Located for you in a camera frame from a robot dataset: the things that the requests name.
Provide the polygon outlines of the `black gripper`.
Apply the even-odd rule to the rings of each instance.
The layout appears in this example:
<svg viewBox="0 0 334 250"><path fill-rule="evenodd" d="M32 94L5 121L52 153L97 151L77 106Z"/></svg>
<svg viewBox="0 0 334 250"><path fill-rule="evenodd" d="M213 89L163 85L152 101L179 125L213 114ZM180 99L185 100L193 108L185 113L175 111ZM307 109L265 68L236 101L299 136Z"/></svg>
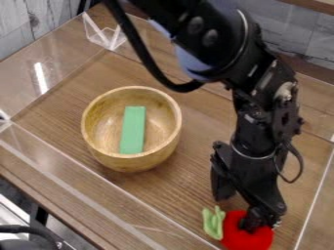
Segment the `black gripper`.
<svg viewBox="0 0 334 250"><path fill-rule="evenodd" d="M249 205L239 220L239 229L255 233L263 227L276 228L287 205L278 188L272 157L241 156L220 141L212 144L212 150L209 181L213 200L227 200L237 193Z"/></svg>

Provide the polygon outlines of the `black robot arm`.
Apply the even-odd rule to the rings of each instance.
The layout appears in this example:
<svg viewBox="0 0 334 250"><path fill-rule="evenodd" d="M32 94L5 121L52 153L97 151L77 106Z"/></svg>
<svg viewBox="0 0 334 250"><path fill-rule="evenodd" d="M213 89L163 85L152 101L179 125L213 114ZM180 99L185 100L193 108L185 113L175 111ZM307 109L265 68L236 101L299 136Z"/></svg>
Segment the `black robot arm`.
<svg viewBox="0 0 334 250"><path fill-rule="evenodd" d="M103 0L152 77L169 90L188 93L209 82L232 92L237 115L228 143L212 144L211 190L220 201L239 194L249 205L236 228L275 228L284 216L278 181L292 138L304 124L292 69L261 40L260 27L231 0L128 0L175 45L189 82L173 83L159 69L120 0Z"/></svg>

